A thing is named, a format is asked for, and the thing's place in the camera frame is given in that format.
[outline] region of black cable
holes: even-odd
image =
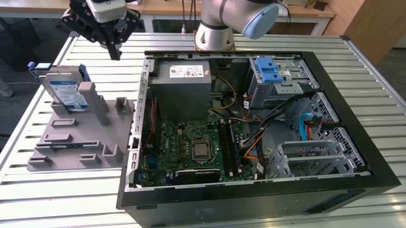
[[[263,153],[263,150],[261,150],[261,139],[257,141],[257,143],[255,145],[255,149],[256,149],[257,162],[259,162],[259,164],[263,167],[263,170],[261,170],[263,172],[260,172],[259,170],[256,170],[256,179],[260,180],[260,179],[265,178],[265,174],[264,174],[264,171],[265,171],[265,158],[264,158],[264,153]]]
[[[186,31],[189,31],[189,29],[190,29],[190,12],[192,12],[192,4],[193,4],[193,2],[190,1],[190,4],[189,4],[189,20],[188,20],[188,29],[186,29]]]
[[[289,8],[287,6],[284,6],[283,4],[280,4],[279,2],[276,2],[276,4],[279,4],[280,6],[283,6],[287,10],[287,19],[285,19],[285,26],[284,26],[284,30],[283,30],[283,33],[285,33],[285,31],[288,30],[288,28],[291,27],[291,11],[289,11]]]
[[[184,17],[185,17],[185,16],[184,16],[184,0],[181,0],[181,12],[182,12],[182,25],[184,25],[184,21],[185,21],[185,20],[184,20]]]
[[[259,123],[256,132],[244,140],[243,144],[245,144],[248,141],[251,141],[253,138],[256,138],[259,136],[260,132],[264,131],[264,129],[267,128],[267,125],[268,125],[267,123],[269,121],[272,121],[277,116],[280,116],[285,112],[285,110],[288,109],[291,104],[297,99],[305,98],[305,97],[312,97],[315,92],[316,91],[309,91],[309,92],[305,92],[300,95],[293,95],[287,100],[284,100],[279,105],[276,105],[276,107],[271,109],[271,111],[268,112],[268,114],[263,118],[261,122]]]
[[[214,114],[217,114],[221,118],[224,119],[228,119],[229,117],[233,117],[233,116],[224,116],[223,114],[220,114],[216,110],[209,110],[210,112],[213,112]]]
[[[196,21],[196,0],[192,0],[193,2],[194,2],[194,4],[193,4],[193,11],[194,11],[194,21],[193,21],[193,30],[196,29],[196,23],[197,23],[197,21]]]

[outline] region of wooden desk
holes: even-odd
[[[69,0],[1,0],[0,17],[13,18],[60,18],[68,9]],[[181,20],[181,1],[178,0],[142,0],[140,5],[128,5],[130,9],[141,13],[145,32],[153,32],[152,21],[154,19]],[[292,23],[315,23],[311,35],[323,34],[328,21],[335,13],[327,6],[324,11],[305,9],[300,6],[288,6]],[[186,19],[190,4],[185,2]],[[197,19],[200,19],[200,3],[196,4]],[[279,16],[276,22],[285,22],[287,17]]]

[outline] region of metal workbench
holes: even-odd
[[[235,36],[237,50],[312,51],[372,138],[401,186],[363,198],[329,214],[217,224],[228,227],[404,227],[406,104],[351,42],[339,37]],[[122,45],[121,61],[84,38],[69,37],[54,61],[86,66],[104,99],[137,98],[144,50],[192,50],[192,36],[138,33]],[[30,173],[26,160],[50,117],[50,97],[40,87],[0,154],[0,227],[133,228],[114,209],[120,169]]]

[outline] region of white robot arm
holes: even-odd
[[[276,21],[277,12],[275,0],[202,0],[196,48],[232,49],[232,30],[251,39],[260,38]]]
[[[117,23],[124,18],[125,26]],[[125,0],[69,0],[62,23],[89,42],[98,42],[112,60],[120,60],[120,47],[140,22],[140,13],[125,6]]]

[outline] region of floor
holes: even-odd
[[[69,29],[57,25],[56,19],[32,20],[41,43],[34,47],[40,62],[52,62],[64,45]],[[395,90],[406,98],[406,49],[395,48],[377,66],[377,70]],[[14,72],[0,60],[0,78],[5,83],[34,82],[28,72]],[[0,134],[11,134],[21,115],[37,90],[34,84],[9,84],[14,94],[11,97],[0,96]],[[0,137],[0,150],[7,138]]]

